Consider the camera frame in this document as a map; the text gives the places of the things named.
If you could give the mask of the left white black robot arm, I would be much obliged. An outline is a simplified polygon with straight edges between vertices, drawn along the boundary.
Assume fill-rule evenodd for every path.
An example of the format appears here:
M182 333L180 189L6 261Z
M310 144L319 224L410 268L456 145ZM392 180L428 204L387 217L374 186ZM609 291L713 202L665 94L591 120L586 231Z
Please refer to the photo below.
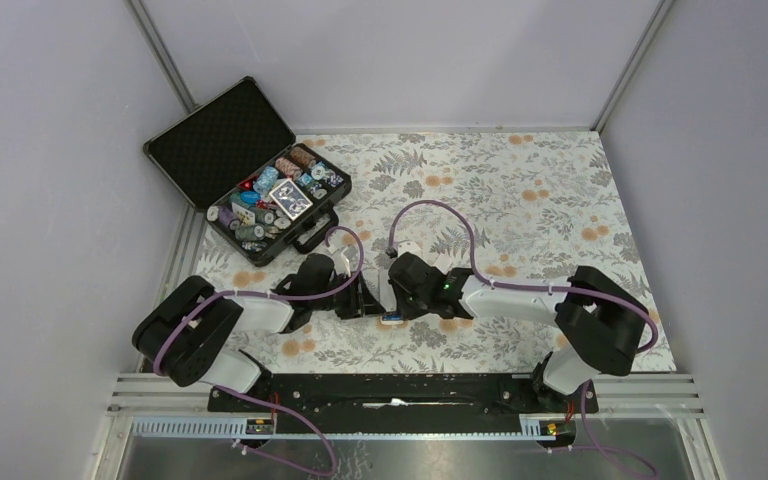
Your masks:
M157 375L177 386L229 387L242 408L259 410L270 397L264 369L228 348L228 339L243 332L292 333L316 311L341 320L384 313L362 274L347 265L342 254L313 253L270 292L227 291L223 297L205 278L190 276L136 327L131 343Z

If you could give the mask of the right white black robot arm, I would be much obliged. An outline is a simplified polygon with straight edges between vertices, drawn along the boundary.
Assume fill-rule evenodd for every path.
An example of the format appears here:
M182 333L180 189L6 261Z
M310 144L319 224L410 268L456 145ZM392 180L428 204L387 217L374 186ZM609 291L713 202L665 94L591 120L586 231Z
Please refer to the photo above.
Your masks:
M482 279L471 268L447 273L405 253L389 267L387 282L405 320L505 317L559 329L566 346L550 353L531 375L535 402L557 412L585 382L604 374L628 375L640 348L647 310L594 267L537 285Z

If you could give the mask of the white remote control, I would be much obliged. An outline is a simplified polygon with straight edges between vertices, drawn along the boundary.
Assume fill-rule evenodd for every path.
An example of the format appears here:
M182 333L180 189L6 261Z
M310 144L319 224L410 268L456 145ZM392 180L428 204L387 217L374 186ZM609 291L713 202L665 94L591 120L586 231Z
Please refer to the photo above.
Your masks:
M401 325L405 323L398 310L395 291L390 283L389 274L386 269L380 269L378 273L378 301L384 309L380 317L383 325Z

